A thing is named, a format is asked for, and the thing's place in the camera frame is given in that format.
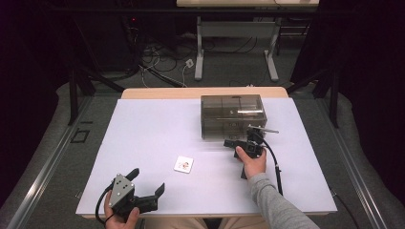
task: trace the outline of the gray sleeve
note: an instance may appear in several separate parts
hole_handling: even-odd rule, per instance
[[[258,174],[248,183],[253,201],[271,229],[319,228],[277,192],[266,174]]]

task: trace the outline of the small white object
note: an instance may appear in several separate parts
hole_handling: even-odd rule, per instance
[[[192,59],[188,59],[187,61],[185,61],[185,65],[186,65],[188,68],[191,68],[191,67],[194,66],[194,62],[193,62]]]
[[[176,160],[175,170],[189,174],[191,166],[193,166],[194,159],[186,156],[179,156]]]

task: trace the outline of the dark curtain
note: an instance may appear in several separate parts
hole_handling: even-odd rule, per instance
[[[362,149],[402,203],[404,5],[400,1],[321,0],[319,10],[343,9],[355,14],[352,18],[315,18],[291,78],[297,83],[322,69],[338,70],[339,92],[352,103]],[[323,75],[319,81],[326,81],[326,77]]]
[[[1,205],[47,130],[57,106],[55,90],[68,81],[46,23],[27,6],[24,1],[0,6]]]

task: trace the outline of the human hand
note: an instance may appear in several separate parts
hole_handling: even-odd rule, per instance
[[[239,159],[245,165],[245,174],[247,179],[251,177],[264,173],[266,171],[266,149],[263,148],[262,155],[258,158],[250,158],[240,146],[236,147],[236,153],[239,156]]]
[[[113,209],[108,206],[110,202],[112,191],[107,193],[104,200],[104,213],[105,213],[105,228],[106,229],[135,229],[139,218],[139,208],[134,208],[129,214],[128,220],[125,222],[120,216],[114,215]]]

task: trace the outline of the white table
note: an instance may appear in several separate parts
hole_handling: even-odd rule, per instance
[[[307,214],[336,211],[328,185],[300,116],[282,88],[133,89],[117,102],[93,171],[77,206],[95,216],[96,202],[117,173],[140,174],[135,195],[150,196],[165,183],[159,210],[148,217],[221,218],[258,215],[244,179],[242,163],[224,141],[202,140],[202,94],[261,94],[269,129],[266,141],[277,156],[286,199]],[[194,158],[190,174],[174,171],[178,156]],[[267,173],[276,182],[271,156]]]
[[[316,9],[319,0],[177,0],[178,7],[186,8],[299,8]],[[278,81],[273,51],[280,30],[281,18],[272,22],[203,22],[197,17],[197,61],[195,79],[203,78],[203,37],[271,37],[265,50],[268,72],[272,81]]]

